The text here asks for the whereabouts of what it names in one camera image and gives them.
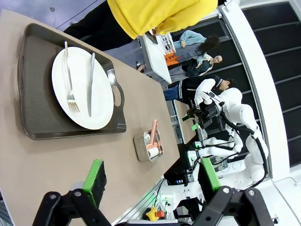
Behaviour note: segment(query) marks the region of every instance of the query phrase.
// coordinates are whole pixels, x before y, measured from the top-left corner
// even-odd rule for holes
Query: fork
[[[73,95],[73,91],[72,91],[72,81],[71,81],[71,74],[70,74],[70,67],[68,64],[68,44],[65,41],[65,56],[66,56],[66,65],[67,65],[67,71],[68,71],[68,77],[69,77],[69,85],[70,85],[70,92],[67,94],[67,102],[68,102],[68,106],[70,107],[71,111],[73,112],[79,112],[79,107],[76,104],[74,95]]]

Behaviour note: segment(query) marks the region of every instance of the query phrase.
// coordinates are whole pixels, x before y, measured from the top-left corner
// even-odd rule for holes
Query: yellow jacket
[[[108,3],[115,19],[132,39],[153,28],[166,34],[195,25],[217,7],[217,0],[108,0]]]

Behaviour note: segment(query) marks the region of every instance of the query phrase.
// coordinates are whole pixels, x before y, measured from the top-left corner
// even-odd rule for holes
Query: stainless steel box
[[[135,144],[137,157],[139,161],[155,161],[161,155],[163,155],[164,152],[163,152],[163,146],[162,146],[159,131],[157,130],[155,135],[155,142],[158,144],[159,154],[157,154],[152,158],[150,158],[146,147],[150,143],[150,139],[151,139],[151,130],[145,131],[143,132],[143,134],[139,134],[134,137],[134,144]]]

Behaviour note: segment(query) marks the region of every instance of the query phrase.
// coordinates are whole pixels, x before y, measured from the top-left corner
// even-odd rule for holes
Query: white plate
[[[67,103],[67,94],[70,88],[65,49],[59,52],[52,66],[52,85],[56,98],[66,114],[77,124],[87,129],[101,129],[109,123],[114,108],[113,92],[108,77],[95,59],[91,117],[89,117],[87,88],[91,68],[91,54],[77,47],[68,47],[68,54],[73,94],[80,112],[72,112]]]

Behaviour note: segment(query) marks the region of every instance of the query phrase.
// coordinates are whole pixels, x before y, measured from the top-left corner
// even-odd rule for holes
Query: black pants
[[[77,39],[89,36],[84,42],[102,51],[118,48],[133,41],[117,23],[107,1],[64,32]]]

